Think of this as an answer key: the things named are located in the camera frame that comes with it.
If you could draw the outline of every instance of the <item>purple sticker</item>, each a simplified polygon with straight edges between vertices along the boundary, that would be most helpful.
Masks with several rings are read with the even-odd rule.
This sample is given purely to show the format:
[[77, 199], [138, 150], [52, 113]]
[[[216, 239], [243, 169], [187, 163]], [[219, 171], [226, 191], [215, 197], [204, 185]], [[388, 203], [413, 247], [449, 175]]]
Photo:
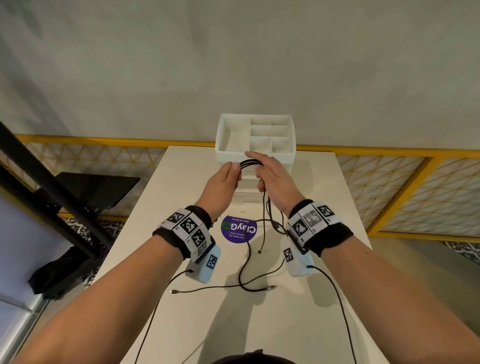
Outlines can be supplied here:
[[227, 216], [222, 221], [222, 234], [229, 242], [245, 243], [257, 233], [257, 222], [247, 218]]

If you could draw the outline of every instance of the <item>tabletop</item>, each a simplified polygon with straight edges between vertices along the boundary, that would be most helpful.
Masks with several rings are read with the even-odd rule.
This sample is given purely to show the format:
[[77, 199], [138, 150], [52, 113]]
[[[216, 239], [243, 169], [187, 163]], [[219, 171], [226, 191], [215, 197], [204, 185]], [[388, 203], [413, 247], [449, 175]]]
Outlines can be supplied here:
[[[156, 226], [173, 211], [193, 204], [217, 170], [213, 148], [169, 147], [96, 280], [146, 241]], [[355, 235], [370, 246], [334, 153], [297, 152], [292, 177], [307, 198], [328, 204]], [[227, 241], [220, 231], [220, 222], [226, 215], [262, 218], [261, 195], [256, 195], [258, 201], [242, 196], [235, 196], [219, 223], [211, 229], [222, 255], [207, 285], [237, 283], [248, 247], [244, 243]], [[281, 220], [280, 212], [275, 208], [273, 216], [277, 221]], [[263, 228], [259, 223], [258, 232], [251, 241], [252, 257], [243, 272], [243, 281], [272, 271], [282, 262], [279, 247], [282, 235], [267, 223], [265, 236], [265, 247], [260, 255], [257, 251], [262, 244]], [[329, 273], [320, 258], [314, 256], [313, 259], [315, 265]], [[179, 271], [186, 265], [187, 261], [184, 261]], [[313, 272], [293, 278], [283, 266], [278, 272], [250, 283], [249, 287], [261, 288], [268, 284], [278, 285], [278, 288], [255, 293], [239, 287], [185, 294], [166, 291], [138, 363], [207, 364], [227, 355], [256, 349], [298, 364], [353, 363], [338, 298], [326, 277]], [[182, 276], [168, 289], [190, 290], [203, 286]], [[387, 363], [345, 296], [340, 295], [358, 363]], [[146, 327], [122, 363], [134, 363], [145, 330]]]

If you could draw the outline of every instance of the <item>light blue device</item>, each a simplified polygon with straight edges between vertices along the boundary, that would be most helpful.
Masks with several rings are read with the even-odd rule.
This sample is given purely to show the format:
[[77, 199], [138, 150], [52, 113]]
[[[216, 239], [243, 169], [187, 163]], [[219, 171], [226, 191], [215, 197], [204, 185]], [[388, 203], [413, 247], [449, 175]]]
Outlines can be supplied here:
[[193, 260], [190, 260], [186, 269], [193, 269], [193, 272], [187, 272], [185, 275], [201, 283], [208, 283], [212, 277], [213, 271], [215, 270], [221, 254], [222, 249], [215, 244], [214, 247], [202, 258], [198, 264]]

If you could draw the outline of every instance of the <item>bracelet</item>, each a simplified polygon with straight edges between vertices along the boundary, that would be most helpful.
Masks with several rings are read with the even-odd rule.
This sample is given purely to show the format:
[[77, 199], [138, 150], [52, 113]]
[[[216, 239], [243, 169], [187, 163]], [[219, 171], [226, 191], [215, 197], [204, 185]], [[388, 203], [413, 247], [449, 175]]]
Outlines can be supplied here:
[[211, 225], [212, 220], [205, 210], [188, 206], [175, 211], [152, 235], [161, 236], [170, 245], [180, 249], [184, 260], [191, 258], [199, 263], [215, 245], [208, 231]]
[[299, 202], [288, 219], [288, 235], [302, 254], [321, 255], [325, 248], [340, 245], [353, 232], [326, 205], [312, 200]]

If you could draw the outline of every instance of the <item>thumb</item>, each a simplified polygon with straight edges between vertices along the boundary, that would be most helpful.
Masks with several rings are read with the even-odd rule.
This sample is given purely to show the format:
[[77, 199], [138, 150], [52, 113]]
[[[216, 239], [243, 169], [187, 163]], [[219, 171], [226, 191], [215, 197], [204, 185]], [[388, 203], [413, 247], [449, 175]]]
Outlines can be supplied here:
[[231, 185], [235, 185], [239, 179], [239, 173], [240, 163], [232, 163], [230, 169], [228, 170], [227, 179], [225, 181]]
[[267, 166], [257, 166], [256, 174], [258, 178], [261, 178], [265, 182], [265, 184], [268, 184], [275, 177], [272, 170]]

